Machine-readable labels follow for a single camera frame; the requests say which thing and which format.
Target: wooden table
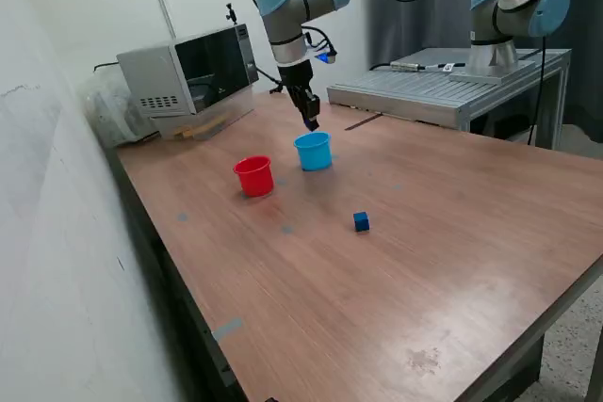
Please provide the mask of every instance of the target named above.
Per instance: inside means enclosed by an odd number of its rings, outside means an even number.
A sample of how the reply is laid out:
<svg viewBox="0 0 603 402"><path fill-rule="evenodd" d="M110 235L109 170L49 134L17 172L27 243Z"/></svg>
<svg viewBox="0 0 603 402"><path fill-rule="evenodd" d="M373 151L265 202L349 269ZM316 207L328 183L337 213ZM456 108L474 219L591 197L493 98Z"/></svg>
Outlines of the wooden table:
<svg viewBox="0 0 603 402"><path fill-rule="evenodd" d="M483 400L600 275L603 162L387 117L346 131L371 114L325 105L334 165L303 172L297 111L256 101L208 142L120 151L251 401ZM247 200L232 168L253 154L277 185Z"/></svg>

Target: gray curtain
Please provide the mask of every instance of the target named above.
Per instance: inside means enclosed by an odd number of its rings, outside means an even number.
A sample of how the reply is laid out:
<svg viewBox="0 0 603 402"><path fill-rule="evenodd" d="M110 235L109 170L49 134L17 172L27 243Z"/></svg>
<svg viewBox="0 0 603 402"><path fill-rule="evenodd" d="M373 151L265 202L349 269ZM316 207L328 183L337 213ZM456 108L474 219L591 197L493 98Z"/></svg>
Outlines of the gray curtain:
<svg viewBox="0 0 603 402"><path fill-rule="evenodd" d="M388 62L426 47L468 47L470 0L419 0L400 4L371 0L369 49L371 63ZM521 47L540 41L516 39ZM572 0L569 16L547 40L548 48L570 48L566 123L579 126L603 142L603 0Z"/></svg>

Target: gray tape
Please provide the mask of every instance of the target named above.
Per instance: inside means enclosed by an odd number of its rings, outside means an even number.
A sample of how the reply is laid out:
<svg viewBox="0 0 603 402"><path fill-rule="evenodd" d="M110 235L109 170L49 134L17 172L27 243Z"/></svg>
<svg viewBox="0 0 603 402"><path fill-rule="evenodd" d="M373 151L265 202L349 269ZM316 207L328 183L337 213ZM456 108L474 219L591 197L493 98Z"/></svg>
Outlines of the gray tape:
<svg viewBox="0 0 603 402"><path fill-rule="evenodd" d="M226 325L221 326L216 331L212 331L211 334L214 336L214 339L216 341L219 341L220 339L222 339L227 334L232 333L236 329L240 329L242 326L243 326L243 321L240 318L237 317L236 319L231 320Z"/></svg>

